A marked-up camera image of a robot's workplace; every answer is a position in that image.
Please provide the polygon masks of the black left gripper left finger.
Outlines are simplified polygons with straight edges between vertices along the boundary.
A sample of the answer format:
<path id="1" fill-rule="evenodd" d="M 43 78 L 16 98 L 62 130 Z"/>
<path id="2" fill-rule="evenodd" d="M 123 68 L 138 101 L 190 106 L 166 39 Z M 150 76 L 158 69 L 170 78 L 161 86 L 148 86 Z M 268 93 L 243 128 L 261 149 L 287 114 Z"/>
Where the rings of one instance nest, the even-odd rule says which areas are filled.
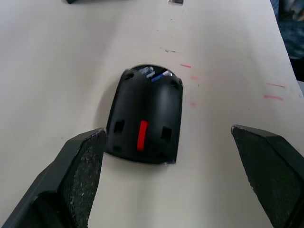
<path id="1" fill-rule="evenodd" d="M 69 139 L 35 178 L 3 227 L 88 227 L 106 142 L 105 128 Z"/>

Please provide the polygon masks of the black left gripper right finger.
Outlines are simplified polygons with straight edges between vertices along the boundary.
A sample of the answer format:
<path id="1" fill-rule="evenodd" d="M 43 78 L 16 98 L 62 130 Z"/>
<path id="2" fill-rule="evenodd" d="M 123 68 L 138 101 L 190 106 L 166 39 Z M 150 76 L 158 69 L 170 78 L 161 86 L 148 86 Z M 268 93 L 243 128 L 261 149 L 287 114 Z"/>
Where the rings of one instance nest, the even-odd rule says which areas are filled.
<path id="1" fill-rule="evenodd" d="M 233 125 L 231 134 L 253 192 L 275 228 L 304 226 L 304 158 L 282 136 Z"/>

